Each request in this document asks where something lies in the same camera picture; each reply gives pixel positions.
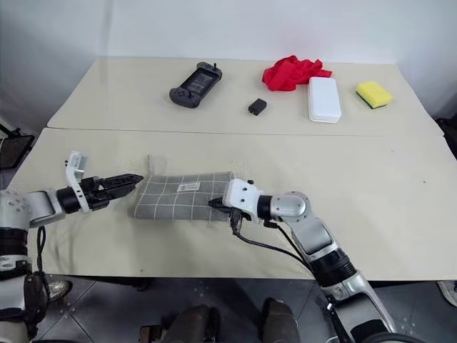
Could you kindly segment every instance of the robotic arm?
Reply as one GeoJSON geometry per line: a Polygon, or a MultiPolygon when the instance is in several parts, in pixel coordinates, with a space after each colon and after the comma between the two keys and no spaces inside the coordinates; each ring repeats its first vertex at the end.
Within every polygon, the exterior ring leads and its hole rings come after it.
{"type": "Polygon", "coordinates": [[[103,209],[143,179],[135,174],[82,179],[86,161],[87,156],[71,152],[66,161],[66,188],[27,194],[0,192],[0,342],[28,342],[46,313],[46,279],[42,270],[32,273],[27,254],[29,228],[41,229],[78,210],[103,209]]]}
{"type": "Polygon", "coordinates": [[[242,218],[266,227],[284,222],[292,232],[300,258],[310,269],[328,300],[340,342],[363,342],[378,333],[394,333],[393,320],[381,300],[354,268],[327,226],[311,211],[309,198],[301,192],[266,195],[253,182],[231,180],[223,198],[209,203],[231,213],[234,234],[242,218]]]}

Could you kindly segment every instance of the checkered towel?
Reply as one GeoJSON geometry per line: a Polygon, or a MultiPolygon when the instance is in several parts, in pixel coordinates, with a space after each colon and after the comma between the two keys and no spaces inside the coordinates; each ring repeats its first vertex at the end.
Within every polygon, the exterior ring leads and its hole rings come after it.
{"type": "Polygon", "coordinates": [[[150,176],[139,190],[134,217],[226,221],[227,214],[208,206],[208,202],[222,197],[231,179],[230,171],[177,177],[150,176]],[[199,183],[197,190],[186,190],[186,185],[196,188],[196,183],[199,183]]]}

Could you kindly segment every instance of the gray floor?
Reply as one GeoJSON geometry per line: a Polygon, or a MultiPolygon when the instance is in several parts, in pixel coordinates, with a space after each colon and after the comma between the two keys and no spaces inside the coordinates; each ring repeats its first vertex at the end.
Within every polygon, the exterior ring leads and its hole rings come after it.
{"type": "MultiPolygon", "coordinates": [[[[52,276],[50,281],[60,278],[65,277],[52,276]]],[[[325,343],[334,336],[323,311],[325,299],[313,281],[153,279],[146,291],[139,292],[129,286],[71,280],[73,290],[49,307],[37,339],[137,342],[140,326],[168,324],[190,306],[207,304],[221,312],[222,342],[260,342],[261,310],[269,297],[291,306],[302,342],[325,343]]],[[[428,343],[457,342],[457,308],[442,297],[434,282],[376,291],[401,332],[428,343]]]]}

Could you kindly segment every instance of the table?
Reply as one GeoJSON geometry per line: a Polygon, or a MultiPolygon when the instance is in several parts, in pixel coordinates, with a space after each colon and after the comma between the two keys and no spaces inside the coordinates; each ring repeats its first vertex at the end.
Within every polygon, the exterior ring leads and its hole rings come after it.
{"type": "Polygon", "coordinates": [[[197,109],[175,105],[169,89],[196,68],[196,59],[98,58],[49,121],[61,129],[205,132],[226,134],[325,134],[341,136],[442,136],[394,64],[325,63],[338,85],[343,115],[337,125],[309,119],[307,86],[271,92],[261,82],[272,61],[208,60],[223,72],[197,109]],[[374,80],[394,100],[372,110],[356,96],[359,82],[374,80]],[[247,107],[267,101],[260,116],[247,107]]]}
{"type": "MultiPolygon", "coordinates": [[[[268,192],[305,192],[370,280],[457,279],[457,162],[443,137],[366,137],[45,129],[9,188],[66,186],[70,150],[89,155],[86,176],[232,169],[268,192]]],[[[148,277],[290,277],[289,257],[237,240],[223,223],[131,218],[135,194],[48,226],[48,273],[148,277]]],[[[250,238],[286,247],[278,232],[250,238]]],[[[30,242],[35,242],[31,230],[30,242]]],[[[29,245],[32,258],[36,247],[29,245]]]]}

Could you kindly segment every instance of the white label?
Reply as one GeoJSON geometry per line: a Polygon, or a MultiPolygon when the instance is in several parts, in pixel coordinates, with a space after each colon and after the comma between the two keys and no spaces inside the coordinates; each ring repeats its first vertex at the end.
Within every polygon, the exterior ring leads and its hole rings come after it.
{"type": "Polygon", "coordinates": [[[188,182],[187,184],[180,184],[178,192],[198,191],[200,189],[200,182],[188,182]]]}

